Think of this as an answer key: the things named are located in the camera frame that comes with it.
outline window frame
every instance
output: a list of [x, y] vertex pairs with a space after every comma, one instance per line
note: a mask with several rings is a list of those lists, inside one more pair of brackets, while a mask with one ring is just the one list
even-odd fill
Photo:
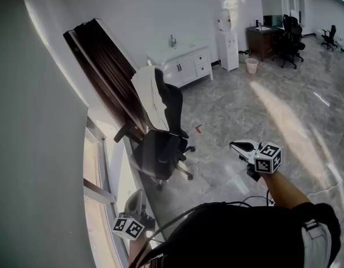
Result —
[[84, 178], [84, 195], [104, 205], [110, 236], [118, 257], [120, 267], [128, 268], [129, 256], [124, 241], [117, 234], [112, 232], [113, 224], [118, 215], [116, 214], [117, 210], [115, 210], [116, 208], [114, 205], [117, 199], [116, 196], [111, 193], [108, 176], [108, 164], [106, 161], [106, 152], [104, 144], [106, 136], [92, 122], [92, 120], [89, 117], [86, 122], [86, 129], [91, 133], [93, 137], [95, 137], [96, 141], [98, 142], [98, 164], [101, 188]]

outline floor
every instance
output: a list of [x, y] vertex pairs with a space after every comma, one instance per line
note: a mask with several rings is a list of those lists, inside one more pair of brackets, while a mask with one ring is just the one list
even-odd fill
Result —
[[[313, 36], [303, 42], [304, 62], [297, 61], [297, 70], [289, 63], [281, 69], [280, 60], [260, 62], [254, 75], [245, 64], [231, 72], [217, 65], [214, 80], [203, 78], [182, 88], [182, 128], [189, 145], [196, 146], [185, 164], [194, 179], [175, 171], [159, 191], [143, 178], [159, 225], [204, 202], [265, 196], [264, 182], [246, 175], [246, 163], [229, 143], [270, 141], [283, 150], [279, 170], [312, 202], [333, 206], [342, 229], [333, 267], [344, 267], [344, 53], [325, 50]], [[265, 199], [248, 203], [265, 205]]]

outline office chair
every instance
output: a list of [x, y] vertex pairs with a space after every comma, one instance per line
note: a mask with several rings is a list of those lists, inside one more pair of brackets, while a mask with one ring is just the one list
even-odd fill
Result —
[[290, 31], [290, 18], [288, 15], [283, 15], [283, 28], [285, 32]]
[[294, 24], [294, 25], [297, 25], [297, 26], [299, 26], [299, 23], [298, 23], [298, 20], [297, 20], [297, 18], [295, 18], [295, 17], [290, 17], [289, 18], [289, 22], [291, 23], [291, 24]]
[[279, 53], [278, 58], [283, 59], [283, 64], [281, 65], [282, 69], [284, 68], [286, 61], [293, 64], [294, 69], [297, 69], [297, 65], [294, 63], [294, 57], [299, 57], [303, 62], [304, 60], [298, 51], [304, 50], [306, 47], [304, 43], [300, 42], [302, 28], [293, 23], [290, 23], [289, 25], [286, 23], [286, 26], [289, 28], [289, 31], [281, 35], [281, 37], [276, 41], [274, 47]]
[[[114, 141], [118, 143], [123, 136], [135, 141], [138, 145], [130, 158], [131, 164], [152, 179], [160, 180], [159, 187], [161, 187], [162, 180], [168, 180], [175, 169], [186, 174], [188, 180], [193, 179], [193, 175], [181, 168], [178, 162], [185, 161], [184, 153], [189, 150], [194, 152], [195, 147], [187, 147], [189, 136], [181, 129], [182, 92], [179, 88], [164, 83], [163, 72], [157, 67], [154, 69], [153, 78], [155, 78], [159, 96], [166, 106], [164, 113], [169, 131], [156, 129], [144, 108], [144, 117], [150, 129], [147, 134], [140, 140], [133, 133], [134, 124], [128, 122], [118, 131]], [[146, 87], [151, 86], [147, 82], [142, 84]]]
[[335, 28], [335, 25], [332, 25], [332, 28], [329, 31], [326, 31], [324, 30], [324, 35], [322, 35], [322, 37], [324, 38], [324, 41], [321, 43], [321, 45], [327, 45], [327, 50], [329, 50], [329, 48], [332, 49], [332, 51], [334, 51], [334, 48], [331, 46], [334, 45], [334, 35], [335, 35], [335, 32], [337, 31], [337, 29]]

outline chair base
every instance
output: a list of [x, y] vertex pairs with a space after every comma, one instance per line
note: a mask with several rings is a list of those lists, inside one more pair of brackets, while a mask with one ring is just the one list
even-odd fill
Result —
[[194, 146], [186, 147], [185, 150], [184, 150], [184, 153], [188, 152], [189, 150], [190, 150], [191, 152], [195, 152], [195, 147], [194, 147]]
[[189, 173], [188, 171], [186, 171], [185, 169], [183, 169], [182, 167], [180, 167], [178, 164], [176, 165], [176, 169], [184, 174], [186, 174], [188, 176], [188, 180], [191, 181], [193, 179], [193, 175], [191, 173]]
[[[301, 61], [303, 62], [303, 58], [301, 58], [301, 56], [299, 56], [299, 54], [296, 54], [296, 56], [298, 56], [301, 59]], [[290, 58], [288, 55], [279, 54], [277, 56], [274, 56], [272, 58], [272, 61], [274, 61], [275, 58], [283, 59], [283, 64], [281, 65], [281, 69], [284, 68], [284, 64], [285, 64], [286, 61], [288, 61], [289, 63], [293, 64], [294, 65], [294, 69], [297, 69], [297, 65], [294, 63], [294, 55], [292, 55], [292, 58]]]
[[328, 42], [322, 42], [321, 46], [322, 45], [326, 45], [327, 46], [327, 50], [332, 49], [332, 51], [334, 51], [334, 48]]

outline computer monitor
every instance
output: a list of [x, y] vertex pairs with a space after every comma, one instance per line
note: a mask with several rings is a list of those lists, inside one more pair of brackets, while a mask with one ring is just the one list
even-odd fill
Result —
[[268, 15], [263, 16], [263, 25], [273, 26], [273, 27], [282, 27], [283, 25], [283, 15]]

